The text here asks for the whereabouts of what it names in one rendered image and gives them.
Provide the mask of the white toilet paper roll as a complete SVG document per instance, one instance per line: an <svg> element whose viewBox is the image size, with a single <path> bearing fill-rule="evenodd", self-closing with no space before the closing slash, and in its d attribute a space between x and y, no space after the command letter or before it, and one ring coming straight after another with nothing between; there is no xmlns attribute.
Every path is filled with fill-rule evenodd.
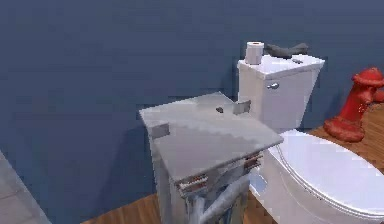
<svg viewBox="0 0 384 224"><path fill-rule="evenodd" d="M264 52L264 43L251 41L247 43L245 62L250 65L259 65Z"/></svg>

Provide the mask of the red toilet plunger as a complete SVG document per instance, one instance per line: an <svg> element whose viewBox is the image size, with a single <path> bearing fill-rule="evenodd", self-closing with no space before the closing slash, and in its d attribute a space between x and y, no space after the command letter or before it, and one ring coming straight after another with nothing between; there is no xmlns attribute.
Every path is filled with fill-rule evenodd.
<svg viewBox="0 0 384 224"><path fill-rule="evenodd" d="M353 86L340 113L324 121L324 130L344 142L360 142L365 137L362 117L374 102L379 88L384 87L384 76L376 68L368 68L355 74Z"/></svg>

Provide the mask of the dark grey cloth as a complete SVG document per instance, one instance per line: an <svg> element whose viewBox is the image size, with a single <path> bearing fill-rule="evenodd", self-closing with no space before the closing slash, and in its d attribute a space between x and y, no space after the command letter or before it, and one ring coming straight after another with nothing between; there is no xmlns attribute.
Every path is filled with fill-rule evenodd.
<svg viewBox="0 0 384 224"><path fill-rule="evenodd" d="M307 54L309 46L306 43L300 43L291 48L283 48L273 44L266 44L264 51L272 57L291 59L293 55Z"/></svg>

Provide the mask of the grey metal bin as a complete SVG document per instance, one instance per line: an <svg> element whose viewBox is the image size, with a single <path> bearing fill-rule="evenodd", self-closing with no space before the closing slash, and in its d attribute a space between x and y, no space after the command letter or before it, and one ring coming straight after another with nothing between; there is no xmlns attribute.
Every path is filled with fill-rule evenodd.
<svg viewBox="0 0 384 224"><path fill-rule="evenodd" d="M250 106L215 92L140 111L161 224L243 224L249 173L283 142Z"/></svg>

